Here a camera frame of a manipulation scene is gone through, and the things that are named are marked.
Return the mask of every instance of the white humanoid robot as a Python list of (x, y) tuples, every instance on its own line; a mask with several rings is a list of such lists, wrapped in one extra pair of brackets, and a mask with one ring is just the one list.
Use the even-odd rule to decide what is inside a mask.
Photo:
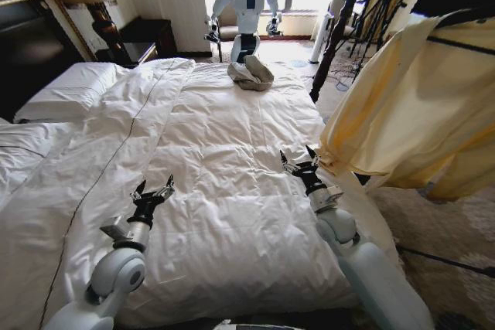
[[(256, 53), (260, 45), (260, 37), (257, 34), (258, 20), (263, 11), (265, 0), (215, 0), (213, 14), (210, 19), (210, 32), (204, 36), (213, 43), (219, 43), (217, 18), (224, 8), (234, 1), (235, 13), (239, 34), (234, 38), (234, 45), (230, 52), (230, 61), (244, 62), (244, 56)], [(267, 0), (271, 11), (271, 20), (267, 25), (267, 33), (270, 36), (279, 35), (278, 24), (282, 21), (282, 15), (277, 14), (278, 1)]]

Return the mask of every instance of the gray towel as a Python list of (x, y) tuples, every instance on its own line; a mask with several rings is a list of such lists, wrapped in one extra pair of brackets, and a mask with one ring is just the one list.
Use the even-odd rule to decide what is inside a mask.
[(242, 89), (267, 90), (273, 83), (273, 74), (256, 56), (246, 56), (245, 64), (231, 62), (228, 76)]

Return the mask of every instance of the bed post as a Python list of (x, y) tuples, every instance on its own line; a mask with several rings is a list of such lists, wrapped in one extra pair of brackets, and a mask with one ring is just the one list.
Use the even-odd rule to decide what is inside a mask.
[(309, 93), (313, 102), (316, 102), (319, 97), (319, 90), (322, 89), (325, 79), (328, 76), (328, 71), (330, 69), (330, 64), (332, 63), (333, 57), (335, 56), (336, 47), (340, 40), (343, 38), (343, 32), (347, 24), (347, 20), (352, 14), (354, 4), (356, 0), (346, 0), (342, 9), (340, 10), (340, 18), (338, 23), (335, 25), (330, 36), (330, 42), (328, 47), (325, 49), (323, 54), (322, 62), (316, 71), (315, 79), (312, 82), (312, 89)]

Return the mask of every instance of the black cable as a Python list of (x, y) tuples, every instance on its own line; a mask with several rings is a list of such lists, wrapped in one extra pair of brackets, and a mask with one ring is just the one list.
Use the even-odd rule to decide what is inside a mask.
[(442, 257), (437, 257), (436, 255), (428, 254), (428, 253), (423, 253), (422, 251), (411, 249), (408, 247), (403, 247), (400, 244), (396, 244), (395, 247), (397, 248), (397, 251), (399, 253), (405, 251), (411, 254), (416, 254), (416, 255), (421, 255), (422, 257), (428, 258), (428, 259), (433, 259), (437, 260), (438, 262), (442, 262), (451, 266), (455, 266), (458, 268), (462, 268), (464, 270), (471, 270), (472, 272), (476, 272), (477, 274), (482, 274), (484, 276), (488, 276), (490, 278), (495, 278), (495, 267), (486, 267), (486, 268), (478, 268), (478, 267), (473, 267), (468, 264), (456, 262), (455, 260), (450, 260)]
[(428, 38), (426, 38), (426, 40), (434, 43), (446, 44), (447, 46), (454, 46), (457, 48), (472, 50), (473, 52), (480, 52), (480, 53), (490, 54), (491, 56), (495, 56), (495, 50), (490, 48), (485, 48), (482, 46), (474, 46), (472, 44), (461, 43), (455, 40), (437, 38), (436, 36), (429, 36)]

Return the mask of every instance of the white pillow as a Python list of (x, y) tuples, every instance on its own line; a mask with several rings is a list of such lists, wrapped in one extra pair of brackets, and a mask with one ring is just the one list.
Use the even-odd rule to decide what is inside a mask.
[(67, 145), (77, 124), (0, 124), (0, 209), (47, 157)]
[(128, 69), (114, 63), (75, 63), (41, 89), (14, 116), (14, 122), (77, 121)]

